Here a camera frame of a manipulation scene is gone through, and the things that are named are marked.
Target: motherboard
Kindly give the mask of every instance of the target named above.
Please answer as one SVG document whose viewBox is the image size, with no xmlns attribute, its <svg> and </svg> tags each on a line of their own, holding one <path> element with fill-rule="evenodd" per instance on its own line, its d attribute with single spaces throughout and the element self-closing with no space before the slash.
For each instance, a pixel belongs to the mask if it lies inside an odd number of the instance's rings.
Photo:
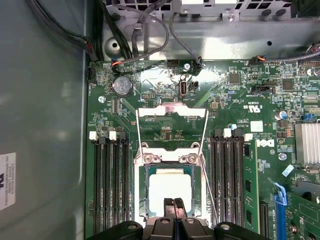
<svg viewBox="0 0 320 240">
<path fill-rule="evenodd" d="M 136 61 L 88 68 L 89 238 L 181 198 L 210 228 L 320 239 L 320 61 Z"/>
</svg>

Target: heatsink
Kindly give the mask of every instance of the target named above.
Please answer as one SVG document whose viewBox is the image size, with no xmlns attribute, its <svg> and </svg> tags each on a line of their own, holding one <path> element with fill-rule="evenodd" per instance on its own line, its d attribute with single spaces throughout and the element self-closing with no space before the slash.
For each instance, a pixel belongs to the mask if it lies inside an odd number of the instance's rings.
<svg viewBox="0 0 320 240">
<path fill-rule="evenodd" d="M 295 125 L 296 159 L 308 168 L 320 166 L 320 124 L 301 123 Z"/>
</svg>

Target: gray metal case panel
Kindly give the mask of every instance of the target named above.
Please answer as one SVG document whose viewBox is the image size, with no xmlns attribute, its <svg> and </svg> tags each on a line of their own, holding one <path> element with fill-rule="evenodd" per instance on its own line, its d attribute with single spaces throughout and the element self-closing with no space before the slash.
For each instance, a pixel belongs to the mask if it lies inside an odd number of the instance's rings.
<svg viewBox="0 0 320 240">
<path fill-rule="evenodd" d="M 84 32 L 84 0 L 41 0 Z M 25 1 L 0 1 L 0 155 L 16 153 L 15 204 L 0 239 L 83 239 L 83 52 L 48 32 Z"/>
</svg>

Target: dell logo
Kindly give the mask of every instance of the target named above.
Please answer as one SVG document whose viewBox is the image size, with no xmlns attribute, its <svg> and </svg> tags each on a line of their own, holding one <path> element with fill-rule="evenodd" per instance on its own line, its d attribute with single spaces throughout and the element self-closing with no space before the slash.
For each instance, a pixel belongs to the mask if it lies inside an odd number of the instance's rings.
<svg viewBox="0 0 320 240">
<path fill-rule="evenodd" d="M 4 181 L 5 181 L 5 174 L 0 174 L 0 189 L 4 187 Z"/>
<path fill-rule="evenodd" d="M 270 140 L 256 140 L 256 146 L 259 147 L 270 147 L 273 148 L 275 146 L 275 140 L 270 139 Z"/>
</svg>

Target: sticker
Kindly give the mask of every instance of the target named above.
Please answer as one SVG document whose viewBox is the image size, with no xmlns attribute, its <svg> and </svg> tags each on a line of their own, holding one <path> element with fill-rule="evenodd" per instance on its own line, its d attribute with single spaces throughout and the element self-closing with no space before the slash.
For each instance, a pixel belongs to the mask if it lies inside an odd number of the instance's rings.
<svg viewBox="0 0 320 240">
<path fill-rule="evenodd" d="M 250 130 L 253 133 L 262 133 L 264 131 L 264 122 L 250 121 Z"/>
<path fill-rule="evenodd" d="M 282 175 L 287 177 L 295 167 L 289 164 L 286 169 L 282 172 Z"/>
<path fill-rule="evenodd" d="M 0 155 L 0 211 L 16 202 L 16 153 Z"/>
</svg>

